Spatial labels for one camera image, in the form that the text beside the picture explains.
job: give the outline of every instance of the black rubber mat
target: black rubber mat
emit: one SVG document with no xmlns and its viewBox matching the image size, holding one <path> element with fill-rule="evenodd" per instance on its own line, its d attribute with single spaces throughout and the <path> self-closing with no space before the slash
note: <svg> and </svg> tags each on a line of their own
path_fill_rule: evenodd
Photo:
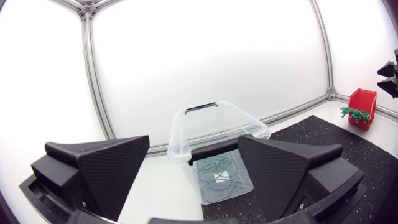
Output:
<svg viewBox="0 0 398 224">
<path fill-rule="evenodd" d="M 388 152 L 315 116 L 272 133 L 270 139 L 301 144 L 343 146 L 342 158 L 365 172 L 362 184 L 368 188 L 343 223 L 369 223 L 380 207 L 398 169 L 398 160 Z M 211 205 L 202 205 L 202 210 L 205 220 L 235 217 L 242 224 L 267 222 L 253 192 Z"/>
</svg>

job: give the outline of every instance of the black box handle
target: black box handle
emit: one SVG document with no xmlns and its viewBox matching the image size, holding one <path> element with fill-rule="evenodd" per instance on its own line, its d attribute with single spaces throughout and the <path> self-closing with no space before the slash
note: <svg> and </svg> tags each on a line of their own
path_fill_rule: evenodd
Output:
<svg viewBox="0 0 398 224">
<path fill-rule="evenodd" d="M 212 102 L 212 103 L 208 103 L 208 104 L 205 104 L 205 105 L 196 106 L 196 107 L 193 107 L 193 108 L 188 108 L 188 109 L 185 110 L 184 114 L 187 115 L 188 112 L 195 111 L 195 110 L 200 110 L 200 109 L 203 109 L 203 108 L 206 108 L 206 107 L 209 107 L 209 106 L 217 106 L 218 107 L 216 102 Z"/>
<path fill-rule="evenodd" d="M 188 161 L 189 165 L 193 165 L 193 161 L 206 159 L 211 156 L 217 156 L 221 153 L 233 151 L 238 148 L 238 138 L 232 138 L 227 141 L 211 144 L 209 146 L 199 147 L 191 151 L 191 159 Z"/>
</svg>

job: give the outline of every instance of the green cable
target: green cable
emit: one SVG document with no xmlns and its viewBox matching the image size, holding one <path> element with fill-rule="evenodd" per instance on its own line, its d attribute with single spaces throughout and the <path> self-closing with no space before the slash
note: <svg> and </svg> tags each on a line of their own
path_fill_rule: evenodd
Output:
<svg viewBox="0 0 398 224">
<path fill-rule="evenodd" d="M 225 166 L 229 162 L 232 163 L 235 166 L 236 172 L 233 173 L 233 174 L 231 174 L 232 173 L 231 170 Z M 223 169 L 224 171 L 226 171 L 230 175 L 223 176 L 222 175 L 223 172 L 219 172 L 221 169 Z M 233 161 L 230 158 L 227 158 L 226 154 L 223 154 L 222 156 L 213 156 L 213 157 L 210 157 L 210 158 L 203 159 L 202 163 L 200 164 L 200 166 L 197 166 L 197 171 L 198 171 L 198 179 L 205 183 L 200 188 L 200 193 L 202 195 L 202 199 L 207 201 L 207 202 L 219 202 L 221 200 L 226 199 L 227 197 L 229 197 L 231 195 L 231 193 L 233 191 L 233 187 L 235 186 L 235 184 L 242 184 L 242 185 L 251 186 L 249 184 L 244 184 L 244 183 L 238 182 L 236 180 L 231 180 L 238 173 L 238 170 L 237 170 L 237 165 L 236 165 L 235 161 Z M 199 178 L 200 173 L 202 173 L 202 176 L 203 176 L 203 173 L 205 173 L 205 174 L 208 174 L 208 177 L 210 177 L 211 173 L 214 173 L 214 172 L 216 172 L 218 174 L 217 177 L 208 178 L 208 180 L 202 180 L 201 178 Z M 220 178 L 220 177 L 228 178 L 228 179 L 221 179 L 222 181 L 228 181 L 229 182 L 229 184 L 226 187 L 217 188 L 215 186 L 209 185 L 211 183 L 216 182 L 218 180 L 218 178 Z M 218 200 L 208 200 L 208 199 L 205 199 L 204 196 L 203 196 L 203 190 L 205 189 L 206 186 L 210 187 L 213 190 L 225 190 L 225 189 L 230 187 L 230 190 L 229 190 L 229 192 L 227 194 L 225 194 L 224 197 L 222 197 L 222 198 L 220 198 Z"/>
</svg>

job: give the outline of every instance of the white backdrop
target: white backdrop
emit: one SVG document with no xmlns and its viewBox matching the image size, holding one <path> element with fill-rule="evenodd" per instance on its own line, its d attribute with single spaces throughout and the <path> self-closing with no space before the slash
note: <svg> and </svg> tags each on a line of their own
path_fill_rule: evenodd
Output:
<svg viewBox="0 0 398 224">
<path fill-rule="evenodd" d="M 336 91 L 377 92 L 377 104 L 398 112 L 398 100 L 377 86 L 388 60 L 396 63 L 398 37 L 381 0 L 318 0 L 328 33 Z"/>
<path fill-rule="evenodd" d="M 93 33 L 119 138 L 167 143 L 174 113 L 213 101 L 263 118 L 326 92 L 307 0 L 120 1 L 97 13 Z"/>
<path fill-rule="evenodd" d="M 57 2 L 0 12 L 0 191 L 21 223 L 44 223 L 19 189 L 44 143 L 104 140 L 88 88 L 81 20 Z"/>
</svg>

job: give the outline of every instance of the green rope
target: green rope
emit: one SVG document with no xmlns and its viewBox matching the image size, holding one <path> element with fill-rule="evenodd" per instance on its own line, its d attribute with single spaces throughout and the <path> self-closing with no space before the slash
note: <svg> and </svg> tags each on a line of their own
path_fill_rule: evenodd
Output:
<svg viewBox="0 0 398 224">
<path fill-rule="evenodd" d="M 341 117 L 344 118 L 346 114 L 351 113 L 351 116 L 349 118 L 354 118 L 355 122 L 358 123 L 359 120 L 363 119 L 363 123 L 366 124 L 367 121 L 370 120 L 369 118 L 369 113 L 366 110 L 359 110 L 359 109 L 354 109 L 354 108 L 346 108 L 342 107 L 341 113 L 343 114 Z"/>
<path fill-rule="evenodd" d="M 251 186 L 249 184 L 244 184 L 244 183 L 238 182 L 236 180 L 233 180 L 234 176 L 238 173 L 238 170 L 235 169 L 235 172 L 232 174 L 231 170 L 226 167 L 226 165 L 228 165 L 229 163 L 232 163 L 232 165 L 237 167 L 235 161 L 233 161 L 230 158 L 227 158 L 226 154 L 223 154 L 222 156 L 213 156 L 213 157 L 210 157 L 210 158 L 202 159 L 201 163 L 200 162 L 198 163 L 198 166 L 197 166 L 198 178 L 200 176 L 200 173 L 202 173 L 202 176 L 203 176 L 203 174 L 208 174 L 208 178 L 206 180 L 202 180 L 201 178 L 199 178 L 200 181 L 205 183 L 200 188 L 200 193 L 201 193 L 202 199 L 204 201 L 211 203 L 211 202 L 219 202 L 219 201 L 222 201 L 222 200 L 226 199 L 227 197 L 229 197 L 231 195 L 235 184 Z M 223 176 L 222 175 L 223 172 L 220 172 L 221 170 L 226 171 L 230 175 Z M 212 186 L 211 184 L 216 182 L 217 180 L 227 181 L 227 182 L 229 182 L 229 184 L 226 185 L 225 187 Z M 225 190 L 225 189 L 228 189 L 228 188 L 230 188 L 230 190 L 222 198 L 219 198 L 217 200 L 209 200 L 209 199 L 206 199 L 205 197 L 203 197 L 203 190 L 205 189 L 205 187 L 209 187 L 209 188 L 211 188 L 213 190 Z"/>
</svg>

